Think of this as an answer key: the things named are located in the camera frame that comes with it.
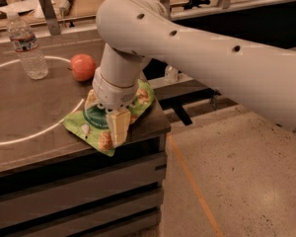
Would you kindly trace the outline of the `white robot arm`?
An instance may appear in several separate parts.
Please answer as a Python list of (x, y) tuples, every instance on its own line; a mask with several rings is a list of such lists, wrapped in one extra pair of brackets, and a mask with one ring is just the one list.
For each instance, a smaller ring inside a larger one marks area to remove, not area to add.
[(104, 107), (129, 105), (154, 58), (296, 135), (296, 51), (177, 25), (155, 0), (105, 0), (96, 26), (106, 45), (93, 89)]

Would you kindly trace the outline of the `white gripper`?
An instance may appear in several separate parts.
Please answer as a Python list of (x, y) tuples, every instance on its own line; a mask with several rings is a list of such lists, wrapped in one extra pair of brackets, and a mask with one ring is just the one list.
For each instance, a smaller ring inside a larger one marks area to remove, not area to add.
[[(111, 110), (129, 106), (135, 98), (138, 89), (137, 80), (144, 67), (144, 57), (116, 50), (106, 44), (101, 64), (94, 75), (92, 84), (94, 90), (89, 91), (84, 109), (87, 110), (98, 102)], [(131, 113), (127, 108), (107, 114), (114, 147), (125, 142), (130, 118)]]

